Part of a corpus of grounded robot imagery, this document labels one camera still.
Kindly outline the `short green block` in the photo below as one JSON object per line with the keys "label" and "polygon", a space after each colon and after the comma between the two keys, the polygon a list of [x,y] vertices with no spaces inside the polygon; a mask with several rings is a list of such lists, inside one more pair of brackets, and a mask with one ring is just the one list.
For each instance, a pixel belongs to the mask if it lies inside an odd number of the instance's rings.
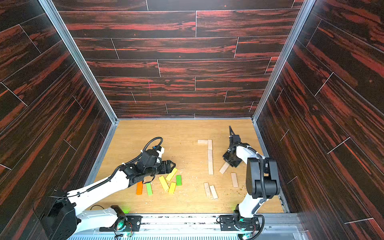
{"label": "short green block", "polygon": [[181,186],[182,185],[182,176],[181,175],[177,175],[176,176],[176,185],[177,186]]}

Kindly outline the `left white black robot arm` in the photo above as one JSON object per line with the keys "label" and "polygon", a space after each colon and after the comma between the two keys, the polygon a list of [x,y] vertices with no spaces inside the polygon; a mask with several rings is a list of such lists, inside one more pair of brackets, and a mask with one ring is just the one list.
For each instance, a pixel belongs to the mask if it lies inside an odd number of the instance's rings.
{"label": "left white black robot arm", "polygon": [[150,147],[147,143],[134,159],[115,168],[113,173],[93,184],[52,198],[55,202],[40,217],[41,225],[49,240],[66,240],[78,232],[104,228],[115,233],[133,231],[134,222],[127,219],[119,206],[103,210],[88,210],[98,201],[137,183],[146,177],[170,174],[176,164],[162,160],[161,144]]}

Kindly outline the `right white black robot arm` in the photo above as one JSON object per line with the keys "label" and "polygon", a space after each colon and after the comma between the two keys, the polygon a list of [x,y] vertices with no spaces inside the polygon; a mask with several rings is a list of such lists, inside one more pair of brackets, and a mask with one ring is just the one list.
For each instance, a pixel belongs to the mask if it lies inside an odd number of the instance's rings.
{"label": "right white black robot arm", "polygon": [[249,231],[248,234],[239,234],[238,238],[251,240],[261,234],[265,225],[265,217],[258,214],[258,210],[281,191],[277,161],[261,155],[247,143],[242,143],[232,128],[229,131],[230,144],[223,159],[234,168],[242,162],[246,163],[247,195],[232,215],[219,216],[219,223],[222,231]]}

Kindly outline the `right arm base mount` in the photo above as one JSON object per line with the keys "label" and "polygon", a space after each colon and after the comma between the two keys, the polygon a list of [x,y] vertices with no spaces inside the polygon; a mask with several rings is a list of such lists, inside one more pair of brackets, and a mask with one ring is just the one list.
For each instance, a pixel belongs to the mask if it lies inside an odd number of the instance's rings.
{"label": "right arm base mount", "polygon": [[244,218],[235,215],[220,215],[216,219],[221,231],[258,231],[261,226],[256,218]]}

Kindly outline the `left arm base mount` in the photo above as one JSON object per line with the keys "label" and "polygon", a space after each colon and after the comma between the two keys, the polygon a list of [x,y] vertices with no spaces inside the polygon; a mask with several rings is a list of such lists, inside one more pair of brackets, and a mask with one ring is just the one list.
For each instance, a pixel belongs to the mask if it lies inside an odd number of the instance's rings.
{"label": "left arm base mount", "polygon": [[114,233],[132,233],[138,232],[141,227],[142,216],[140,215],[127,215],[119,206],[111,206],[117,213],[117,220],[109,226],[100,227],[100,232],[114,232]]}

